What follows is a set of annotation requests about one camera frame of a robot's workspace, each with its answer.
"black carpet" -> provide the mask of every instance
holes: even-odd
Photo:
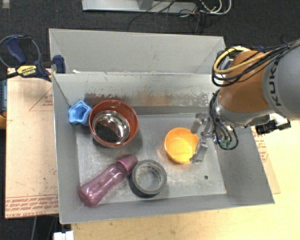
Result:
[[[229,13],[206,16],[203,24],[197,25],[193,17],[165,13],[83,12],[82,0],[10,0],[10,9],[3,9],[0,0],[0,40],[30,35],[41,48],[43,60],[48,61],[49,28],[223,36],[227,47],[270,47],[300,38],[300,0],[232,1]],[[0,70],[5,70],[1,62]],[[4,219],[5,142],[6,133],[0,130],[0,240],[30,240],[34,218]],[[57,222],[52,216],[38,217],[34,239],[50,239],[50,229],[61,230]]]

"duct tape roll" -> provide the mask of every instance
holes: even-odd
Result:
[[[138,162],[129,177],[132,192],[140,198],[153,198],[166,184],[166,170],[161,164],[150,159]]]

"pink bottle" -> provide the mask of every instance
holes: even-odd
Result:
[[[82,203],[88,207],[97,205],[110,189],[131,173],[137,163],[138,158],[134,154],[127,154],[110,164],[97,177],[78,188]]]

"cardboard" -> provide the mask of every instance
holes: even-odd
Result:
[[[52,83],[7,83],[6,219],[59,212]]]

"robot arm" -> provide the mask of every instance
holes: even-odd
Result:
[[[238,54],[228,68],[221,68],[232,52]],[[285,129],[290,120],[300,120],[300,39],[269,51],[227,49],[214,63],[212,82],[220,89],[209,113],[197,114],[191,128],[196,133],[211,120],[200,143],[213,137],[222,149],[233,150],[239,142],[236,127],[255,126],[259,134]],[[201,162],[203,156],[197,148],[191,162]]]

